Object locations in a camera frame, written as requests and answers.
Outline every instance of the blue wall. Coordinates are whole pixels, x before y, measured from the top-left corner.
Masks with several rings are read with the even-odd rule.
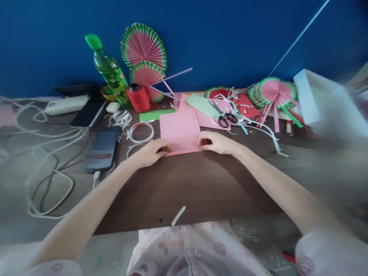
[[[84,35],[99,35],[128,76],[121,53],[134,22],[154,28],[166,48],[176,92],[244,87],[267,77],[324,0],[2,1],[1,90],[8,97],[56,95],[52,86],[103,83]],[[274,75],[306,67],[330,78],[367,61],[364,0],[331,0]]]

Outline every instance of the white box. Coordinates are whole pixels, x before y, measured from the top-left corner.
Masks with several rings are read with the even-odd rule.
[[[54,100],[47,104],[45,112],[48,115],[59,115],[68,112],[81,110],[91,97],[81,95],[60,100]]]
[[[345,87],[307,69],[294,76],[306,125],[320,135],[368,137],[368,124]]]

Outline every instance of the yellow object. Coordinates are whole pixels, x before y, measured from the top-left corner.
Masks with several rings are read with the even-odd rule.
[[[104,85],[101,88],[101,94],[109,102],[117,102],[118,101],[116,99],[114,93],[112,92],[111,88],[108,85]]]

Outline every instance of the child's arm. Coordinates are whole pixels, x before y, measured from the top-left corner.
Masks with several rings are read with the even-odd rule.
[[[46,236],[29,268],[52,260],[74,259],[85,247],[121,187],[139,168],[148,167],[171,151],[165,139],[150,141],[123,161],[83,198]]]
[[[247,147],[210,131],[202,131],[199,145],[201,150],[230,154],[237,158],[303,235],[321,228],[348,233],[339,220],[309,191]]]

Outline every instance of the green plastic bottle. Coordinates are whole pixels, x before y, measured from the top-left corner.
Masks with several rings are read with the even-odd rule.
[[[96,69],[101,73],[111,90],[114,92],[116,99],[121,106],[131,107],[127,89],[129,85],[125,79],[120,65],[111,57],[103,48],[100,38],[95,34],[88,34],[85,37],[88,45],[95,52],[94,62]]]

